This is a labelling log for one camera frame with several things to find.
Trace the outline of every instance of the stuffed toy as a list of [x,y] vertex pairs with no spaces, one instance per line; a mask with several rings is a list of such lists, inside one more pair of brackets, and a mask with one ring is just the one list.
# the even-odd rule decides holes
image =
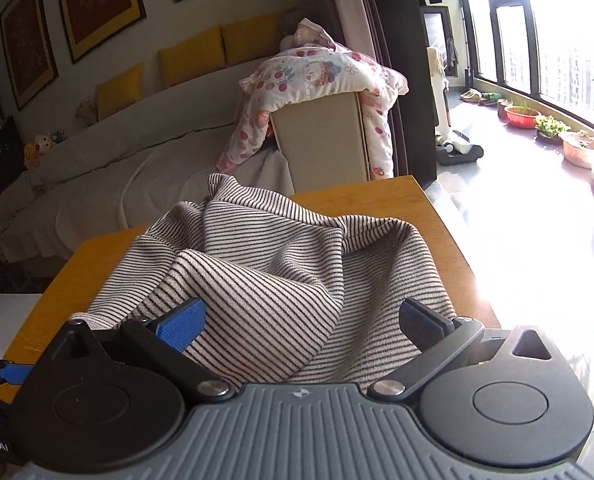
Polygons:
[[64,142],[66,139],[68,139],[68,136],[64,133],[64,130],[59,130],[51,136],[51,139],[53,144],[59,144],[60,142]]
[[97,107],[90,99],[84,99],[75,111],[75,117],[84,121],[87,126],[92,126],[98,121]]
[[24,146],[24,166],[27,170],[36,168],[39,165],[39,153],[37,153],[36,146],[30,142]]
[[46,135],[38,135],[35,137],[35,148],[39,155],[43,155],[45,152],[53,147],[53,139]]

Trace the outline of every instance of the sunlit floor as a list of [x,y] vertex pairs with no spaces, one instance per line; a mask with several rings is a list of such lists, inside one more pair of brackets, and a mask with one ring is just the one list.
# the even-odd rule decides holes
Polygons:
[[[438,167],[426,190],[503,328],[539,325],[594,404],[594,183],[496,108],[459,104],[452,127],[483,146],[477,164]],[[594,429],[580,457],[594,474]]]

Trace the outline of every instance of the yellow pillow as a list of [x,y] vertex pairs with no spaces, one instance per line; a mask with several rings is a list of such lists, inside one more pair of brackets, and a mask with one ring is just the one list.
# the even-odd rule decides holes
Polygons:
[[230,66],[273,56],[279,52],[282,31],[276,15],[257,16],[243,22],[221,26],[226,60]]
[[158,54],[164,88],[226,67],[219,25]]
[[141,62],[110,81],[98,85],[98,120],[106,119],[144,98],[142,93],[143,71],[144,63]]

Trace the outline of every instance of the metal screw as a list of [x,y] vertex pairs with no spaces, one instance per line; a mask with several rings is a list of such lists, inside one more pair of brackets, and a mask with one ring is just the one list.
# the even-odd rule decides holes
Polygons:
[[381,380],[373,384],[373,390],[385,397],[395,397],[402,394],[406,387],[399,381]]
[[221,397],[228,393],[230,386],[226,381],[222,381],[221,379],[212,379],[199,383],[197,390],[206,397]]

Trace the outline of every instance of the striped fabric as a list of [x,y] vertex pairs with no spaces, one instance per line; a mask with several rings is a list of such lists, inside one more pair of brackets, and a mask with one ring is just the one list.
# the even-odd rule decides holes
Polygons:
[[237,386],[368,387],[418,353],[399,331],[404,298],[455,313],[419,232],[392,218],[329,218],[213,174],[138,237],[84,319],[93,329],[158,317],[188,298],[206,327],[185,354]]

